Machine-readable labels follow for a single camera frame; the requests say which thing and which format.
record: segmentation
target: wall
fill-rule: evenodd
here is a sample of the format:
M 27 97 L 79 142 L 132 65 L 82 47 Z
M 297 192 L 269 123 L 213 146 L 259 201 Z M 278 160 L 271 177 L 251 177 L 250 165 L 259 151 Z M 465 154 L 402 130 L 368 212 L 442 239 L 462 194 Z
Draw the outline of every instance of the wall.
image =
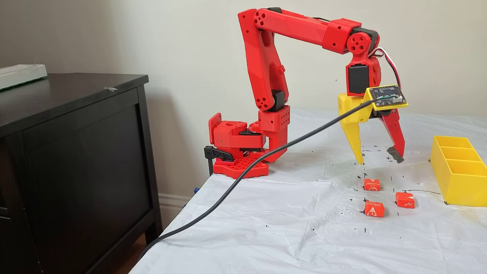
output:
M 487 42 L 483 0 L 2 1 L 0 66 L 43 63 L 50 73 L 148 74 L 159 192 L 171 200 L 164 210 L 175 214 L 208 176 L 208 119 L 216 112 L 227 120 L 257 118 L 237 13 L 270 6 L 349 18 L 378 31 L 399 69 L 410 103 L 406 111 L 487 115 L 487 54 L 478 50 Z M 289 104 L 336 110 L 351 56 L 281 36 L 276 45 Z M 382 83 L 394 83 L 381 63 Z

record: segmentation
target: robotic arm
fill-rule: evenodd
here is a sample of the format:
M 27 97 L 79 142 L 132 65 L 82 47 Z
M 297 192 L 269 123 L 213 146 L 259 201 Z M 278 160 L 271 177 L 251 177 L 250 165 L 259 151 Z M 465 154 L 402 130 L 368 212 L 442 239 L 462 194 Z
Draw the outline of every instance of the robotic arm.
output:
M 369 54 L 378 46 L 379 35 L 373 30 L 364 29 L 361 23 L 348 20 L 324 20 L 310 18 L 280 8 L 250 9 L 238 14 L 248 74 L 254 100 L 259 109 L 258 121 L 247 127 L 247 123 L 222 121 L 217 113 L 209 121 L 210 143 L 205 147 L 205 156 L 210 165 L 210 173 L 225 174 L 232 178 L 239 176 L 252 163 L 253 159 L 265 154 L 263 145 L 269 138 L 269 150 L 287 143 L 289 106 L 285 105 L 289 92 L 284 77 L 284 66 L 279 60 L 274 35 L 280 34 L 293 39 L 320 45 L 326 50 L 339 54 L 351 52 L 352 61 L 346 66 L 347 93 L 339 96 L 339 111 L 348 111 L 365 95 L 367 88 L 380 85 L 381 73 L 376 57 Z M 380 118 L 391 138 L 394 147 L 402 156 L 404 139 L 398 123 L 396 109 L 381 112 L 372 111 L 370 118 Z M 367 119 L 358 118 L 342 123 L 342 128 L 352 146 L 357 161 L 362 164 L 358 138 L 358 123 Z M 274 162 L 285 150 L 265 160 Z M 246 177 L 268 174 L 268 165 L 260 163 Z

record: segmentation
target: red and white wire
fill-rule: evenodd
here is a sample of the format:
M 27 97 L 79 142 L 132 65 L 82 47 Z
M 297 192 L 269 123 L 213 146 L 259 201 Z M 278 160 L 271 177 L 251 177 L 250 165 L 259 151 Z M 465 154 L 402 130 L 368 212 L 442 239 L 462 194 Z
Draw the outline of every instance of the red and white wire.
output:
M 384 56 L 386 58 L 386 61 L 387 63 L 391 66 L 391 68 L 393 69 L 394 71 L 394 75 L 396 77 L 396 81 L 397 81 L 397 85 L 399 86 L 399 88 L 401 88 L 401 81 L 399 79 L 399 73 L 397 72 L 397 67 L 396 65 L 394 64 L 393 60 L 391 59 L 391 57 L 389 56 L 389 54 L 387 54 L 386 50 L 382 47 L 377 47 L 375 49 L 373 49 L 370 53 L 369 53 L 369 57 L 377 57 L 377 58 L 381 58 L 382 56 Z

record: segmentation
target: dresser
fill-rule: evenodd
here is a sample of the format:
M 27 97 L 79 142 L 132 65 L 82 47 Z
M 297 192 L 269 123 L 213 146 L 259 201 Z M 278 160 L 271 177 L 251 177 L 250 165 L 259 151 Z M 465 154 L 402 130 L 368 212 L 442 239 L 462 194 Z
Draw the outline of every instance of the dresser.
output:
M 162 232 L 146 75 L 0 91 L 0 273 L 103 273 Z

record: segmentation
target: orange candy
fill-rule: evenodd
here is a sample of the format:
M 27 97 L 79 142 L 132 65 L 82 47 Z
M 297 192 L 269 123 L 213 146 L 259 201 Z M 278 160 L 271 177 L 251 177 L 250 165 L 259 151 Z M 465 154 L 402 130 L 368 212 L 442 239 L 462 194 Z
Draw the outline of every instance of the orange candy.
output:
M 397 192 L 396 204 L 400 207 L 414 208 L 414 199 L 412 198 L 412 194 L 406 192 Z
M 364 189 L 380 191 L 380 181 L 378 179 L 364 179 Z
M 373 217 L 383 217 L 384 216 L 384 205 L 379 202 L 371 202 L 371 201 L 366 201 L 365 202 L 365 215 L 367 216 L 373 216 Z

